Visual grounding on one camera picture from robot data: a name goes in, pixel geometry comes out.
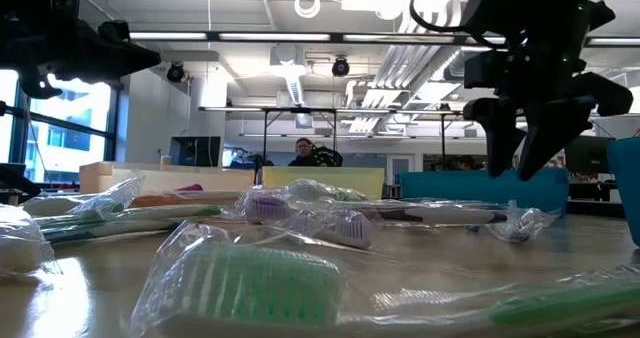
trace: orange object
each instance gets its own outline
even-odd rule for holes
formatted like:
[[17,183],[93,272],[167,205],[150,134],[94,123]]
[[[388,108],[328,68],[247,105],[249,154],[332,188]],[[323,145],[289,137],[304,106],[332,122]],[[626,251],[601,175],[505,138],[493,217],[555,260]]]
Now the orange object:
[[228,205],[234,204],[240,193],[238,191],[148,192],[134,199],[131,208],[180,204]]

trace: yellow board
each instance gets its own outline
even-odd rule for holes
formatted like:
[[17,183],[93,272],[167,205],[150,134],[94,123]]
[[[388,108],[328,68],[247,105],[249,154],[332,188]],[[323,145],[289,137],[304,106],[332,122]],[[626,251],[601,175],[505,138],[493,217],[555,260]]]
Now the yellow board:
[[326,167],[264,167],[262,182],[269,186],[283,186],[296,179],[313,179],[341,188],[351,188],[380,199],[384,183],[383,168],[326,168]]

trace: wooden table surface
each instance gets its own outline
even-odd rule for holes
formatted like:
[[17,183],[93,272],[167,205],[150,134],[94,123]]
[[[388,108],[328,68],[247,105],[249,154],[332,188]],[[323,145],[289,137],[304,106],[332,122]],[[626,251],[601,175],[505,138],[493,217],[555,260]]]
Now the wooden table surface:
[[[155,251],[166,237],[128,235],[55,246],[63,275],[0,281],[0,337],[124,337]],[[385,229],[375,251],[415,262],[435,285],[435,274],[445,272],[440,285],[464,290],[640,263],[626,221],[588,216],[569,216],[523,245],[461,228]]]

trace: monitor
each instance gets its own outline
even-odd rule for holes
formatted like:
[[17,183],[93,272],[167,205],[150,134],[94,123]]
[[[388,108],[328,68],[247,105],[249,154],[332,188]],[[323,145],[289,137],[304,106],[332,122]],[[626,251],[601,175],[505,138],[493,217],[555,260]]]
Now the monitor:
[[192,167],[217,167],[220,137],[173,137],[171,164]]
[[609,173],[607,146],[614,138],[579,136],[565,149],[567,170],[571,173]]

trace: computer screen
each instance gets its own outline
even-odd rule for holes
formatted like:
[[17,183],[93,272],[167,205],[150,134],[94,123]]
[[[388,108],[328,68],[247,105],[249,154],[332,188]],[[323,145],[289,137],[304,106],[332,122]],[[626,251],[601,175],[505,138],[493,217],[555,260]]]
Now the computer screen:
[[607,146],[614,140],[607,137],[580,136],[564,149],[567,170],[572,173],[609,173]]

